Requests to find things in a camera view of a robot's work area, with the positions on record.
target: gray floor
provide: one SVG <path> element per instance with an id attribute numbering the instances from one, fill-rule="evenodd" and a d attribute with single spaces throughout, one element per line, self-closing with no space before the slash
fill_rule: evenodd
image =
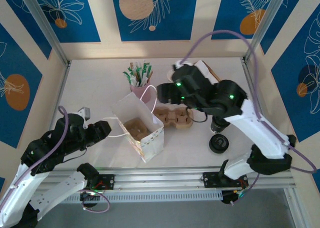
<path id="1" fill-rule="evenodd" d="M 113 203 L 107 213 L 60 204 L 37 228 L 295 227 L 282 190 L 252 190 L 234 207 L 220 201 Z"/>

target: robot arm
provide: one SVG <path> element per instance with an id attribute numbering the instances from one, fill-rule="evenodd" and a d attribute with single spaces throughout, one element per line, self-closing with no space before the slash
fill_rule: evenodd
<path id="1" fill-rule="evenodd" d="M 29 167 L 44 157 L 60 140 L 65 129 L 65 120 L 59 119 L 54 130 L 46 132 L 42 138 L 29 144 L 21 157 L 16 176 L 1 200 L 0 227 L 34 227 L 38 220 L 71 194 L 94 184 L 99 173 L 91 165 L 81 165 L 77 172 L 53 189 L 32 197 L 37 187 L 50 174 L 54 167 L 63 162 L 65 156 L 78 150 L 85 150 L 111 132 L 106 121 L 87 125 L 90 110 L 82 108 L 77 113 L 68 114 L 66 136 L 58 149 L 42 163 L 30 170 L 15 187 L 16 181 Z"/>
<path id="2" fill-rule="evenodd" d="M 252 101 L 241 87 L 231 80 L 211 84 L 193 65 L 173 69 L 174 83 L 157 87 L 162 103 L 184 103 L 187 108 L 198 109 L 216 120 L 223 119 L 238 127 L 254 143 L 251 152 L 223 163 L 224 176 L 236 180 L 253 171 L 274 174 L 290 168 L 292 158 L 287 154 L 288 145 L 294 146 L 295 137 L 282 134 L 262 115 L 258 118 Z"/>

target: pink pencil cup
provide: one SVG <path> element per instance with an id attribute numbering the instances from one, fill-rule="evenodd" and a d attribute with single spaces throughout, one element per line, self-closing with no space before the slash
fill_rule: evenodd
<path id="1" fill-rule="evenodd" d="M 144 93 L 144 91 L 146 90 L 146 88 L 150 85 L 150 80 L 147 82 L 146 85 L 144 85 L 143 87 L 135 87 L 130 85 L 130 90 L 138 97 L 141 98 L 142 94 Z M 142 97 L 142 101 L 146 104 L 147 102 L 150 101 L 151 98 L 151 88 L 149 88 L 146 93 L 144 94 L 144 96 Z"/>

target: white paper bag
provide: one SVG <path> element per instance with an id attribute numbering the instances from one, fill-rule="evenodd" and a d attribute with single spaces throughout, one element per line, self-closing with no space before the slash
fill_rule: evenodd
<path id="1" fill-rule="evenodd" d="M 144 162 L 148 162 L 164 149 L 164 124 L 156 118 L 149 108 L 133 92 L 119 100 L 111 107 L 118 118 L 119 125 L 134 149 L 139 153 Z M 125 128 L 124 124 L 132 119 L 139 118 L 151 132 L 140 142 L 135 140 Z"/>

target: white table surface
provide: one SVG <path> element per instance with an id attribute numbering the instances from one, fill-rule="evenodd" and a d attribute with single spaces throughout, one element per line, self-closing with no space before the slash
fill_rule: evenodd
<path id="1" fill-rule="evenodd" d="M 168 82 L 167 72 L 177 60 L 180 59 L 146 60 L 153 68 L 151 83 L 156 86 Z M 250 97 L 240 58 L 190 58 L 188 61 L 195 63 L 198 60 L 205 61 L 221 79 L 237 82 Z M 73 60 L 60 105 L 63 105 L 69 113 L 76 112 L 83 106 L 89 107 L 91 111 L 89 123 L 95 123 L 104 117 L 114 117 L 110 106 L 130 92 L 122 72 L 127 69 L 130 62 L 136 61 L 143 62 L 141 59 Z M 61 117 L 58 113 L 55 121 Z M 194 111 L 195 120 L 203 118 L 203 113 Z M 110 120 L 109 123 L 112 128 L 110 135 L 122 133 L 116 120 Z M 211 116 L 207 122 L 194 123 L 187 130 L 176 130 L 173 127 L 165 129 L 164 150 L 147 163 L 141 160 L 125 137 L 107 137 L 88 148 L 84 156 L 60 164 L 56 168 L 77 168 L 85 162 L 96 168 L 221 166 L 224 160 L 235 158 L 251 149 L 252 142 L 240 130 L 230 125 L 222 132 L 229 140 L 229 148 L 223 154 L 213 153 L 208 145 L 213 135 L 210 124 Z M 79 151 L 75 152 L 65 160 L 80 154 Z"/>

